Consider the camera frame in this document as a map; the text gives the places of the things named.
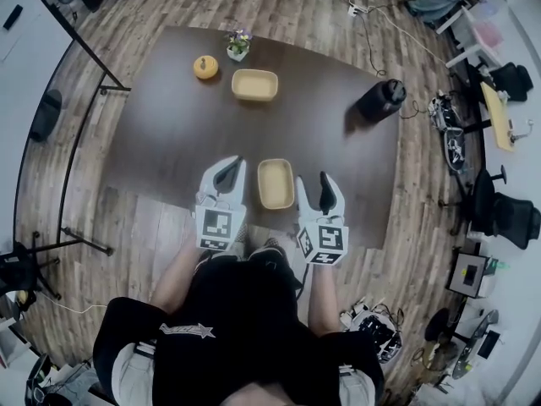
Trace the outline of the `white black robotic device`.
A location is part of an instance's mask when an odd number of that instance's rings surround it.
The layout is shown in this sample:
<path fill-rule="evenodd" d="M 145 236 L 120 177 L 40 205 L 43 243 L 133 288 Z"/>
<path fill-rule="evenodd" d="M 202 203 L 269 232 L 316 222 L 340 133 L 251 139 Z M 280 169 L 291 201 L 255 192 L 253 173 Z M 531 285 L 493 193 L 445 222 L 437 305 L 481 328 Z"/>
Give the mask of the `white black robotic device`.
<path fill-rule="evenodd" d="M 434 97 L 429 105 L 428 112 L 432 124 L 436 128 L 458 127 L 459 118 L 456 109 L 448 95 L 438 95 Z"/>
<path fill-rule="evenodd" d="M 443 132 L 443 150 L 448 167 L 459 173 L 465 163 L 466 147 L 462 129 L 448 128 Z"/>

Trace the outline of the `potted purple flower plant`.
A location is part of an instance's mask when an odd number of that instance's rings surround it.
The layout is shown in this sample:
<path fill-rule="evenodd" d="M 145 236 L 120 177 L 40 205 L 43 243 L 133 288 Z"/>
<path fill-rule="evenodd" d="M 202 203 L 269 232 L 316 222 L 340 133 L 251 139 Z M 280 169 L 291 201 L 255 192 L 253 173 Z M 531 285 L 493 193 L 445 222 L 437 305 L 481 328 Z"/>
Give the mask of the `potted purple flower plant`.
<path fill-rule="evenodd" d="M 252 41 L 251 34 L 245 29 L 232 30 L 227 35 L 227 55 L 235 62 L 242 62 L 248 55 Z"/>

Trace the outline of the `black rectangular device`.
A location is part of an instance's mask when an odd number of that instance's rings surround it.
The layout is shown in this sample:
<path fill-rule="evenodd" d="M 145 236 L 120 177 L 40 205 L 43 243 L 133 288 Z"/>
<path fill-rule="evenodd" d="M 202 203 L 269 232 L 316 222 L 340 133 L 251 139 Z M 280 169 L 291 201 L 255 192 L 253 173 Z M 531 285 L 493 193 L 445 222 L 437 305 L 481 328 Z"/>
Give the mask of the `black rectangular device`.
<path fill-rule="evenodd" d="M 3 23 L 3 28 L 6 31 L 9 31 L 14 26 L 14 24 L 19 19 L 19 17 L 20 17 L 23 10 L 24 10 L 24 8 L 19 4 L 16 4 L 14 6 L 14 9 L 11 11 L 9 16 L 6 18 L 5 22 Z"/>

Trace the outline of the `orange pumpkin ornament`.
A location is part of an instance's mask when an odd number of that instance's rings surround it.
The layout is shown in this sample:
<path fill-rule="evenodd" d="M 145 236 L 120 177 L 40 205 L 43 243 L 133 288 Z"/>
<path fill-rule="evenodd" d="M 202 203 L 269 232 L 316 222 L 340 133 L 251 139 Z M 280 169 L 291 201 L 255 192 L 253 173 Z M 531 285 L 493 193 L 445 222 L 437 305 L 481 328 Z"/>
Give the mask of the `orange pumpkin ornament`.
<path fill-rule="evenodd" d="M 194 61 L 194 75 L 200 80 L 208 80 L 217 75 L 219 65 L 217 60 L 210 56 L 200 56 Z"/>

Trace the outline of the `white open electronics case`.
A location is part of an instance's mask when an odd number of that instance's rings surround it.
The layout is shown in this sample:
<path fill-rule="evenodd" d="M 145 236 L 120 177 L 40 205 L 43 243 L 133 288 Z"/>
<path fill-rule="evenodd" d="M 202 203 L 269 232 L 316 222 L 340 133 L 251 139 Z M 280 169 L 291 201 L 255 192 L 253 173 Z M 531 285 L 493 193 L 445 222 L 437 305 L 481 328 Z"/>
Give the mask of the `white open electronics case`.
<path fill-rule="evenodd" d="M 381 365 L 390 365 L 401 352 L 404 318 L 401 308 L 392 312 L 383 302 L 369 307 L 362 299 L 339 316 L 344 332 L 367 332 L 372 336 Z"/>

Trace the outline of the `black waste bin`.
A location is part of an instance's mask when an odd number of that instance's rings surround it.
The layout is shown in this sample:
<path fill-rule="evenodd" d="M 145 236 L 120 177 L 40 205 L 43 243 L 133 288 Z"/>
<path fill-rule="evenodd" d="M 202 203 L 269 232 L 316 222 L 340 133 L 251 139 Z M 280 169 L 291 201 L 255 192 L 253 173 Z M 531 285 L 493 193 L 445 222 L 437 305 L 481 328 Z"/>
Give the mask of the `black waste bin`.
<path fill-rule="evenodd" d="M 30 127 L 29 137 L 44 142 L 54 130 L 62 110 L 62 94 L 59 90 L 47 91 L 41 99 Z"/>

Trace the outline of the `grey box with black panel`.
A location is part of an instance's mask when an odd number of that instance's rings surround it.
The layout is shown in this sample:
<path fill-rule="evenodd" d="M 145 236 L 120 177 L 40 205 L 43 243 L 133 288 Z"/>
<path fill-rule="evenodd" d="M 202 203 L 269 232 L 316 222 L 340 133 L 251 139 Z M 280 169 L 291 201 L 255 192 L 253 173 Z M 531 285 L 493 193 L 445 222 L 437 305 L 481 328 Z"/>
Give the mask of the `grey box with black panel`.
<path fill-rule="evenodd" d="M 476 299 L 489 258 L 458 252 L 451 267 L 446 288 L 454 293 Z"/>

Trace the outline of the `small black screen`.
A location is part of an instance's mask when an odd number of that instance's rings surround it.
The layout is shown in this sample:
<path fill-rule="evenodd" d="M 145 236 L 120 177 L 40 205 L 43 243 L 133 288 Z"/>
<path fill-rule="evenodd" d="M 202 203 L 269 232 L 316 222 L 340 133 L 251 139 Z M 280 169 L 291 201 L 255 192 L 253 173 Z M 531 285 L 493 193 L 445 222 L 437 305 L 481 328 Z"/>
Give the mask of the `small black screen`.
<path fill-rule="evenodd" d="M 477 352 L 477 355 L 483 359 L 488 359 L 500 341 L 500 334 L 494 330 L 487 331 L 484 340 Z"/>

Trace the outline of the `black office chair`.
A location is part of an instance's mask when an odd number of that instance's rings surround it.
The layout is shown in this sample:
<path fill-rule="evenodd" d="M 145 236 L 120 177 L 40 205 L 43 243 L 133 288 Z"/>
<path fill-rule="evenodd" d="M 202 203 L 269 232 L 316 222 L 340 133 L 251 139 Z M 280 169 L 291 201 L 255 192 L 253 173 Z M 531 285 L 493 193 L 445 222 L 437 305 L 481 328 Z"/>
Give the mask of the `black office chair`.
<path fill-rule="evenodd" d="M 487 237 L 501 236 L 518 249 L 525 250 L 529 242 L 541 234 L 541 211 L 530 200 L 519 200 L 495 190 L 496 180 L 507 180 L 502 167 L 497 175 L 482 169 L 472 184 L 464 185 L 455 174 L 460 200 L 438 201 L 440 208 L 455 207 L 458 218 L 450 235 L 456 236 L 467 225 L 475 233 Z"/>
<path fill-rule="evenodd" d="M 55 300 L 60 300 L 62 295 L 54 291 L 41 273 L 41 269 L 50 265 L 58 265 L 58 257 L 39 263 L 36 241 L 26 248 L 16 242 L 14 251 L 9 255 L 0 255 L 0 297 L 18 291 L 42 292 L 46 290 Z"/>
<path fill-rule="evenodd" d="M 497 69 L 489 70 L 485 62 L 475 67 L 481 79 L 496 92 L 506 93 L 512 102 L 525 102 L 527 94 L 533 89 L 532 79 L 522 65 L 507 63 Z"/>

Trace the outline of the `round glass side table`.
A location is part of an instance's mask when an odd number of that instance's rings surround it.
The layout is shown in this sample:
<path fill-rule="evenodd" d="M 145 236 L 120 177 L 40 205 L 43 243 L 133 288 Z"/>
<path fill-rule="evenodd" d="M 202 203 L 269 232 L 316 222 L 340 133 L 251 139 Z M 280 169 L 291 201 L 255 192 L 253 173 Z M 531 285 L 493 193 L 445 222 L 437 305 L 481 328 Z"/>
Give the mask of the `round glass side table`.
<path fill-rule="evenodd" d="M 425 329 L 425 340 L 436 341 L 441 337 L 452 340 L 453 338 L 464 343 L 464 347 L 458 354 L 456 363 L 451 371 L 451 378 L 459 380 L 471 372 L 479 359 L 477 352 L 484 340 L 487 331 L 494 330 L 493 327 L 499 322 L 499 311 L 489 311 L 479 322 L 473 333 L 469 336 L 463 336 L 456 332 L 456 323 L 449 322 L 450 311 L 447 308 L 439 310 L 430 320 Z"/>

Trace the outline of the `pink translucent storage box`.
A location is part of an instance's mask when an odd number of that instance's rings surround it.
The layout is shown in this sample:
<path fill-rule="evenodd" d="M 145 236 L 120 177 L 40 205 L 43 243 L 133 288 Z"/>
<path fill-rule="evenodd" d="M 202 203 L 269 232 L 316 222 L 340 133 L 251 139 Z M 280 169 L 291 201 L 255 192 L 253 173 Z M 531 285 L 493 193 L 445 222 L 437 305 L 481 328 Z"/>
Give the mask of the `pink translucent storage box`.
<path fill-rule="evenodd" d="M 487 49 L 497 50 L 504 40 L 499 28 L 489 20 L 474 20 L 472 28 L 477 42 Z"/>

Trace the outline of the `person's right forearm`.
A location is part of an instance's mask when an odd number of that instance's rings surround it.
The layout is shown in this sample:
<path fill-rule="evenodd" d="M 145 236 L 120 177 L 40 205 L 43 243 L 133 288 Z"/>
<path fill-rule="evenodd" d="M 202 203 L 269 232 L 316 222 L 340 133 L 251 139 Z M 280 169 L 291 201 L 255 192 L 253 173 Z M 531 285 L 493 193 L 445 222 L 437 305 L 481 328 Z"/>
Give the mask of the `person's right forearm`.
<path fill-rule="evenodd" d="M 308 326 L 318 337 L 340 331 L 336 283 L 332 266 L 314 265 L 309 296 Z"/>

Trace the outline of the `white desk with black frame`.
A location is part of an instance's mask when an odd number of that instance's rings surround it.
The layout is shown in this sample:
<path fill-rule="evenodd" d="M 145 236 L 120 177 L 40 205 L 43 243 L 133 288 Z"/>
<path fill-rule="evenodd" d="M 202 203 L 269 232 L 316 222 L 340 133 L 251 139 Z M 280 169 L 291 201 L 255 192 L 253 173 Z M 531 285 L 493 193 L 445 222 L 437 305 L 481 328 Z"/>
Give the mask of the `white desk with black frame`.
<path fill-rule="evenodd" d="M 6 31 L 3 23 L 16 4 L 24 10 Z M 100 83 L 98 90 L 129 90 L 45 0 L 0 0 L 0 255 L 14 249 L 20 173 L 30 126 L 50 80 L 74 41 L 112 81 L 111 85 Z"/>

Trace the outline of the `small light wooden desk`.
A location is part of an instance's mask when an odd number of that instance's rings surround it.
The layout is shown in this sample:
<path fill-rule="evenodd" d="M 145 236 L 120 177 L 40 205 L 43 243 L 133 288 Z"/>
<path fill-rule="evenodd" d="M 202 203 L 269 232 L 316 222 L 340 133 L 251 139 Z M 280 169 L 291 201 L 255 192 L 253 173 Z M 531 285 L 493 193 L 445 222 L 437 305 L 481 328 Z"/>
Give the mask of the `small light wooden desk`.
<path fill-rule="evenodd" d="M 510 138 L 511 127 L 507 116 L 506 104 L 487 83 L 481 82 L 480 86 L 488 109 L 491 127 L 495 133 L 495 144 L 503 151 L 513 152 L 514 145 Z"/>

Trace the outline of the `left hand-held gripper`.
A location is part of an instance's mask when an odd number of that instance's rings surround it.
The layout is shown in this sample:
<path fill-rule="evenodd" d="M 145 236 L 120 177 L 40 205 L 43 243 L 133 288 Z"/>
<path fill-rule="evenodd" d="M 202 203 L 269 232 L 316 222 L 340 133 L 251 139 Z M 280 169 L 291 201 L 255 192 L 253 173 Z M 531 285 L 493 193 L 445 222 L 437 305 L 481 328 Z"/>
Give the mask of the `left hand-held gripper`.
<path fill-rule="evenodd" d="M 243 226 L 247 163 L 230 156 L 206 169 L 194 208 L 196 245 L 202 250 L 228 251 Z"/>

